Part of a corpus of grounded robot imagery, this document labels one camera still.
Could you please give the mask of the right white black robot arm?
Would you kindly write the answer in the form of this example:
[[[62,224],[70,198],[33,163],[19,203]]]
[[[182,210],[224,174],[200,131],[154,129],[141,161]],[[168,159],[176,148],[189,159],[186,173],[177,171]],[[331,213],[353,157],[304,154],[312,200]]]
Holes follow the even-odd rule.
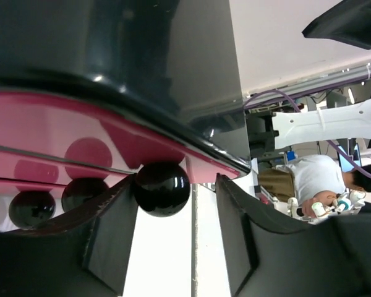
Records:
[[[341,1],[313,20],[302,34],[371,50],[371,1]],[[272,124],[276,149],[332,139],[371,139],[371,99],[306,113],[276,113]]]

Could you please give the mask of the black drawer cabinet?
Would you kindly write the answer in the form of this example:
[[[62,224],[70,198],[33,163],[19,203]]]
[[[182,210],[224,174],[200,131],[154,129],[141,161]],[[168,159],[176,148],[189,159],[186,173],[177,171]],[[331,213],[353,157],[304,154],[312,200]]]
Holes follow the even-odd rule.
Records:
[[[0,90],[103,107],[251,169],[228,1],[0,1]]]

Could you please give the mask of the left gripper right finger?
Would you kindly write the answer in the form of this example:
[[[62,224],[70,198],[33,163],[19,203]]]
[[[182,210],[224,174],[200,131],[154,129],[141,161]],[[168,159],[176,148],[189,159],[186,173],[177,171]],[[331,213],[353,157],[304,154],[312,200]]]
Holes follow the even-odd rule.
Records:
[[[371,296],[371,213],[310,225],[215,186],[232,296]]]

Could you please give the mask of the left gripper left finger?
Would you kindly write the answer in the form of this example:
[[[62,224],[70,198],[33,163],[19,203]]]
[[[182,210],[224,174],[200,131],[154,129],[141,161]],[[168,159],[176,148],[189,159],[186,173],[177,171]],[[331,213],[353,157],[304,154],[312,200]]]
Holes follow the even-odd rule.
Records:
[[[138,211],[133,181],[31,230],[0,232],[0,296],[122,296]]]

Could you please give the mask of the pink top drawer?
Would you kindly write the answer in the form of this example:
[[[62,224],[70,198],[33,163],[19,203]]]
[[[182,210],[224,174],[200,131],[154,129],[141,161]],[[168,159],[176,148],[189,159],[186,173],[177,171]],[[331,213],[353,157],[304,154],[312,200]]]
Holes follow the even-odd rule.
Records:
[[[180,211],[191,184],[211,183],[217,174],[240,175],[221,161],[103,108],[55,95],[0,92],[0,145],[53,151],[87,137],[114,146],[126,161],[140,164],[120,180],[136,175],[137,203],[156,217]],[[61,195],[62,208],[70,210],[111,186],[98,178],[73,179]]]

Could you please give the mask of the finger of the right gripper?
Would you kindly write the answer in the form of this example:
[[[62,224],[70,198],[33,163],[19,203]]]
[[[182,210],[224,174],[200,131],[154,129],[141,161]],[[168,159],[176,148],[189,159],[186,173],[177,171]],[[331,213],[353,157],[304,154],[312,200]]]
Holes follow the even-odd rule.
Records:
[[[371,0],[341,1],[311,21],[302,34],[371,50]]]

